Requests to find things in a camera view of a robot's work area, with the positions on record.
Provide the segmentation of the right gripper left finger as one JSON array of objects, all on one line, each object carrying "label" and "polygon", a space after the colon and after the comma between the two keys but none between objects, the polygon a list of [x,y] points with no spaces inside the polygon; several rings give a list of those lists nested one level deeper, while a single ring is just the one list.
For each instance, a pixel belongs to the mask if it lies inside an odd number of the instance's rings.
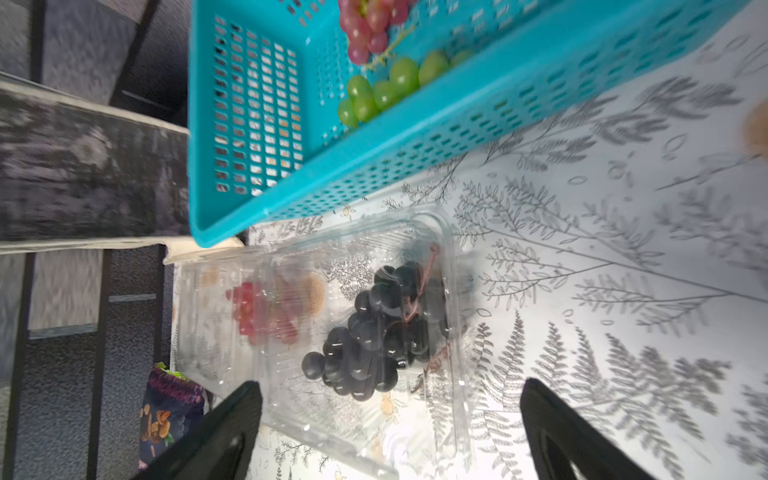
[{"label": "right gripper left finger", "polygon": [[260,385],[246,381],[189,434],[135,475],[151,479],[236,479],[247,476],[263,407]]}]

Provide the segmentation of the teal plastic basket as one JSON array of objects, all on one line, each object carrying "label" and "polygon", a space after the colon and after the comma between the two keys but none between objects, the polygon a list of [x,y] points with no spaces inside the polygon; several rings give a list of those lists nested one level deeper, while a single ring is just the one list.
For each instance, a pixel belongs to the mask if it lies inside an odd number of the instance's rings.
[{"label": "teal plastic basket", "polygon": [[209,247],[322,214],[697,49],[740,1],[421,1],[395,53],[472,56],[347,130],[357,73],[332,1],[196,1],[189,222]]}]

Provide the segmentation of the clear clamshell container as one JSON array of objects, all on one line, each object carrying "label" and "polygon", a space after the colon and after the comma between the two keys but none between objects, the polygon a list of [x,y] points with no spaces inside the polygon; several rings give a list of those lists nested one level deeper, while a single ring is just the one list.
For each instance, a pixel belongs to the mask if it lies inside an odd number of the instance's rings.
[{"label": "clear clamshell container", "polygon": [[383,212],[274,250],[264,420],[381,479],[471,469],[459,251],[438,208]]},{"label": "clear clamshell container", "polygon": [[299,370],[321,327],[329,292],[306,260],[241,249],[180,265],[174,362],[224,397]]}]

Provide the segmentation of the black grape bunch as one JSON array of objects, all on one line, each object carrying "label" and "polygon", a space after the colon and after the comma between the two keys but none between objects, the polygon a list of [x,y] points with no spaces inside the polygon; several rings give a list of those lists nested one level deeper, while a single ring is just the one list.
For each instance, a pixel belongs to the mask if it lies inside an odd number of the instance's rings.
[{"label": "black grape bunch", "polygon": [[438,244],[426,259],[379,268],[372,286],[358,293],[346,322],[333,327],[319,351],[301,360],[301,373],[357,402],[389,393],[400,373],[428,365],[450,339],[449,304]]}]

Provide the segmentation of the green grape bunch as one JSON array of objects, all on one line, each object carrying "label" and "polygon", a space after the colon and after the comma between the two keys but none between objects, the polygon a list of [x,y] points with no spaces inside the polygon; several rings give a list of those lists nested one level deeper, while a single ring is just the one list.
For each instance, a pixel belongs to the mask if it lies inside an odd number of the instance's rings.
[{"label": "green grape bunch", "polygon": [[338,119],[347,129],[357,128],[474,54],[474,50],[464,49],[449,57],[444,51],[436,50],[428,54],[420,64],[408,57],[400,58],[391,66],[388,77],[375,83],[361,75],[353,76],[346,84],[347,97],[338,104]]}]

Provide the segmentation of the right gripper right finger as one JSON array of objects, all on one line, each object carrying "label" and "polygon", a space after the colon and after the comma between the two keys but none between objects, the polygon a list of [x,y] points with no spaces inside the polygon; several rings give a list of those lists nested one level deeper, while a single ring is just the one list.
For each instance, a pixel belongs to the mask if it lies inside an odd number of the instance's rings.
[{"label": "right gripper right finger", "polygon": [[652,479],[541,381],[525,381],[520,411],[540,479]]}]

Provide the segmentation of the red grape bunch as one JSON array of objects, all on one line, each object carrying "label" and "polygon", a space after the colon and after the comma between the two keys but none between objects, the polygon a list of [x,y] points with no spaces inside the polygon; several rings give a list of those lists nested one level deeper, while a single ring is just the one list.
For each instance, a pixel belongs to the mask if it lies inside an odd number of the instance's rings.
[{"label": "red grape bunch", "polygon": [[339,0],[339,26],[351,63],[364,71],[385,66],[414,30],[406,24],[417,5],[406,0]]},{"label": "red grape bunch", "polygon": [[299,341],[300,321],[309,305],[302,287],[281,276],[272,290],[262,281],[249,280],[227,290],[225,298],[231,303],[238,333],[250,345],[262,346],[270,339],[285,345]]}]

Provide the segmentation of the purple snack bag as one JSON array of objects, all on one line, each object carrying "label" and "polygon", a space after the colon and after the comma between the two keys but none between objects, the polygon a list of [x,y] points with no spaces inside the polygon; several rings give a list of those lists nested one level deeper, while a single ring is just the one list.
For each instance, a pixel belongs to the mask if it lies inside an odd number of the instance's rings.
[{"label": "purple snack bag", "polygon": [[206,413],[206,390],[184,375],[156,363],[140,410],[139,469],[145,470],[193,430]]}]

